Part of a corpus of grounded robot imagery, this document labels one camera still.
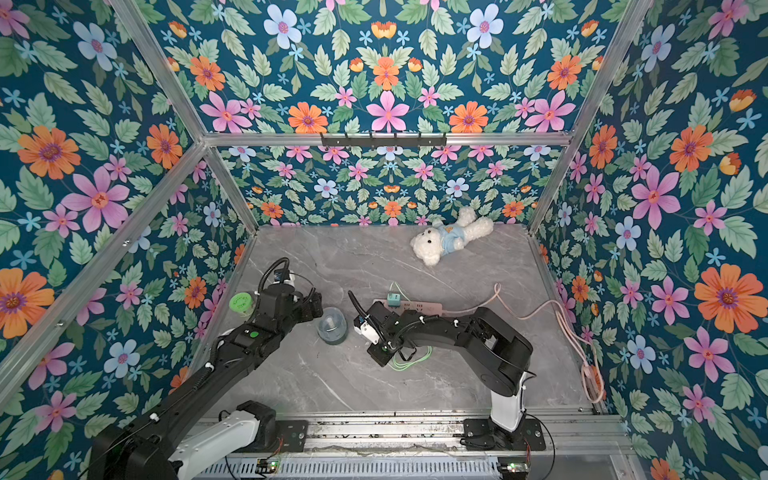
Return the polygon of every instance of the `wall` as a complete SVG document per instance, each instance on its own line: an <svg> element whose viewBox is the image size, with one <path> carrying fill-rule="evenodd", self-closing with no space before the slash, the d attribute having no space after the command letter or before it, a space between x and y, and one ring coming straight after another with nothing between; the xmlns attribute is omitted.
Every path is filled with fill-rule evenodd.
<svg viewBox="0 0 768 480"><path fill-rule="evenodd" d="M0 356L189 143L110 8L89 5L15 2L16 22L0 20ZM142 9L150 22L164 19ZM103 54L83 38L104 40ZM178 145L166 162L153 139L162 136ZM58 160L41 161L46 154ZM3 480L77 478L95 435L184 378L245 235L204 162L179 188L0 415ZM98 191L109 211L91 209ZM121 353L130 355L120 365Z"/></svg>
<svg viewBox="0 0 768 480"><path fill-rule="evenodd" d="M657 2L539 231L656 480L768 475L766 13Z"/></svg>

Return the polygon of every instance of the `gray marble floor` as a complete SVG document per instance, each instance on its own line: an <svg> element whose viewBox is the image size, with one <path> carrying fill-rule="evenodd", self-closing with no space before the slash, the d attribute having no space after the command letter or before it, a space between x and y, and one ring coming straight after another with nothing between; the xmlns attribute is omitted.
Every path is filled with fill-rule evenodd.
<svg viewBox="0 0 768 480"><path fill-rule="evenodd" d="M248 399L278 412L342 412L357 410L468 409L490 407L490 391L461 356L434 349L432 356L406 370L381 368L367 355L366 340L351 329L352 290L363 308L386 297L395 280L411 300L440 302L447 310L476 306L502 284L502 298L526 314L547 299L531 249L520 226L497 224L495 231L471 242L463 251L426 267L409 241L421 227L265 227L248 259L249 270L238 290L254 290L262 272L287 256L291 270L307 277L323 294L325 306L340 308L350 324L338 346L326 345L312 323L298 325L282 346L255 372L238 383L214 407L230 411ZM303 280L296 286L309 289ZM578 367L550 310L527 321L510 320L504 308L492 309L533 344L527 383L529 406L584 405ZM231 312L221 331L242 319Z"/></svg>

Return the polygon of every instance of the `pink cable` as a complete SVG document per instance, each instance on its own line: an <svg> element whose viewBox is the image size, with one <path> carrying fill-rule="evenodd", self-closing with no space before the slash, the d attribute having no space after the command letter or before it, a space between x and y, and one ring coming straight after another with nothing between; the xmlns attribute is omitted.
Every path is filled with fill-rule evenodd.
<svg viewBox="0 0 768 480"><path fill-rule="evenodd" d="M568 325L568 323L565 320L566 318L568 318L568 315L565 312L565 308L563 307L563 304L561 302L559 302L558 300L547 300L546 302L544 302L541 305L539 305L538 307L536 307L536 309L533 312L529 313L528 315L519 316L517 313L515 313L514 310L509 308L509 305L507 305L504 302L504 300L502 299L502 297L501 297L502 285L500 283L495 283L494 284L493 291L494 291L494 293L493 293L493 296L491 298L487 299L485 302L481 303L480 305L472 307L471 309L459 310L459 311L455 311L455 312L452 312L450 310L443 310L442 312L443 312L444 315L445 314L447 314L447 315L463 315L465 313L472 313L475 310L477 310L478 308L480 308L481 306L486 306L490 302L492 302L493 300L498 299L498 301L502 303L504 308L506 308L506 310L514 318L516 318L518 320L528 320L531 317L533 317L534 315L536 315L537 313L539 313L539 311L541 311L541 309L543 309L547 305L554 305L555 309L556 309L555 312L554 312L554 316L558 319L558 325L560 326L560 330L562 330L563 334L565 335L565 339L568 341L568 343L571 344L571 346L573 347L574 351L576 352L576 354L581 359L581 387L584 389L584 394L586 394L587 398L592 403L599 403L600 401L602 401L603 395L605 394L603 376L600 373L600 369L599 368L595 368L594 370L597 371L598 377L597 378L594 377L594 371L592 370L592 366L587 361L587 356L584 353L584 350L579 345L579 342L586 343L586 344L588 344L592 348L592 356L595 358L595 361L597 361L597 359L598 359L597 350L595 350L594 344L592 342L588 342L587 340L585 340L585 339L581 338L580 336L576 335L576 333L571 329L571 326ZM591 380L593 383L596 383L596 386L600 387L599 391L598 391L598 394L596 396L590 395L590 389L588 388L588 383L589 383L588 380Z"/></svg>

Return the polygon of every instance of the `green lid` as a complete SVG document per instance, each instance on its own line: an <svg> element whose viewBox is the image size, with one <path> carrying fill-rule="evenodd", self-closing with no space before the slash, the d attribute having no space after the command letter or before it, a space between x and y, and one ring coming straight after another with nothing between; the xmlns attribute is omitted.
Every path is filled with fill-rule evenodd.
<svg viewBox="0 0 768 480"><path fill-rule="evenodd" d="M246 312L253 304L253 297L248 292L240 292L230 300L230 310L237 313Z"/></svg>

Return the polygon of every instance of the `teddy bear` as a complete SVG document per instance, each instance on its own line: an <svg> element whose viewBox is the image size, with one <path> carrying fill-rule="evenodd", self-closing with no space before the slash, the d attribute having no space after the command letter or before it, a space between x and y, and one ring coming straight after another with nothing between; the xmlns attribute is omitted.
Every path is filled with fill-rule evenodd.
<svg viewBox="0 0 768 480"><path fill-rule="evenodd" d="M435 266L440 257L462 250L472 240L485 237L493 231L493 220L487 217L477 218L471 207L462 207L458 211L458 220L453 225L434 222L430 228L411 239L413 253L426 266Z"/></svg>

